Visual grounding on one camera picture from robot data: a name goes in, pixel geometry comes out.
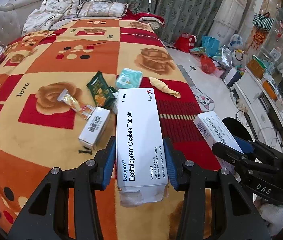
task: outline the yellow cloth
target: yellow cloth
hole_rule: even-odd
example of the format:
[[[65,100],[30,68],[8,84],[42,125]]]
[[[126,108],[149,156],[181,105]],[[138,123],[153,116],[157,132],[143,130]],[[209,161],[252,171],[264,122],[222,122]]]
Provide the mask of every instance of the yellow cloth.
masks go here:
[[[161,92],[170,94],[172,96],[175,96],[176,98],[180,98],[180,93],[168,88],[165,82],[162,82],[161,80],[153,77],[150,77],[149,80],[151,85],[158,88]]]

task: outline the cardboard box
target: cardboard box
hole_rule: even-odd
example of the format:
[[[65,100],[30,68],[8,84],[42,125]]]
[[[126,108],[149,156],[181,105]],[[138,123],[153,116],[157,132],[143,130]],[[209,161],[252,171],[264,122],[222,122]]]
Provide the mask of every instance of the cardboard box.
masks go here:
[[[161,201],[168,184],[154,89],[120,89],[117,184],[122,206]]]
[[[194,123],[205,138],[210,148],[212,148],[214,143],[221,142],[243,153],[235,138],[232,136],[222,120],[216,115],[214,111],[209,111],[197,115]],[[222,168],[227,168],[232,174],[235,174],[233,165],[217,156],[216,158]]]
[[[109,120],[110,111],[99,106],[92,112],[84,129],[78,137],[80,143],[95,150],[99,137],[103,133]]]

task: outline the red bag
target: red bag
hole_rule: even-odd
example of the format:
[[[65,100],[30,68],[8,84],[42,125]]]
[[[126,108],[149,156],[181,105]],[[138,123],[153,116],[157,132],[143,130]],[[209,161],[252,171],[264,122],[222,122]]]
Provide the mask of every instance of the red bag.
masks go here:
[[[175,48],[185,53],[189,53],[189,50],[195,47],[196,42],[197,42],[196,36],[190,35],[189,33],[183,33],[175,42],[174,46]]]
[[[200,64],[202,65],[202,71],[208,75],[216,70],[215,64],[206,55],[201,55]]]

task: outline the bed sheet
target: bed sheet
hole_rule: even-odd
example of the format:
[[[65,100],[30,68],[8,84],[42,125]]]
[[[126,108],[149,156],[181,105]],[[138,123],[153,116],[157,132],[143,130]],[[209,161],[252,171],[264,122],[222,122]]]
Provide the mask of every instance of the bed sheet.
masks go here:
[[[115,86],[123,68],[163,80],[181,99],[155,90],[163,137],[203,168],[219,164],[193,119],[200,108],[180,70],[151,27],[137,21],[94,18],[68,22],[56,31],[30,33],[13,42],[0,64],[0,227],[8,232],[23,205],[52,167],[78,167],[104,149],[115,135],[115,115],[92,155],[79,154],[85,120],[57,96],[64,88],[94,105],[86,87],[96,71]],[[96,192],[105,240],[174,239],[183,192],[136,208],[120,206],[115,177]],[[69,235],[75,237],[73,191],[69,194]]]

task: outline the candy wrapper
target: candy wrapper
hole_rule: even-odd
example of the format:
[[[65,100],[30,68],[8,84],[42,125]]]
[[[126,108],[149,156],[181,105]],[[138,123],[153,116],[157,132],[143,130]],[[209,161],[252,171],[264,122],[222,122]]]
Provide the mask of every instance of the candy wrapper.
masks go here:
[[[226,69],[231,66],[233,54],[227,46],[219,48],[216,55],[212,57],[213,60],[223,65]]]
[[[109,109],[116,100],[100,71],[94,75],[87,87],[94,98],[96,106]]]
[[[85,105],[82,102],[79,102],[76,98],[73,98],[69,93],[67,89],[64,89],[59,97],[57,98],[57,101],[61,102],[63,101],[65,104],[69,105],[71,109],[73,109],[75,112],[80,114],[82,118],[87,120],[91,113],[95,110],[95,107],[90,105]]]

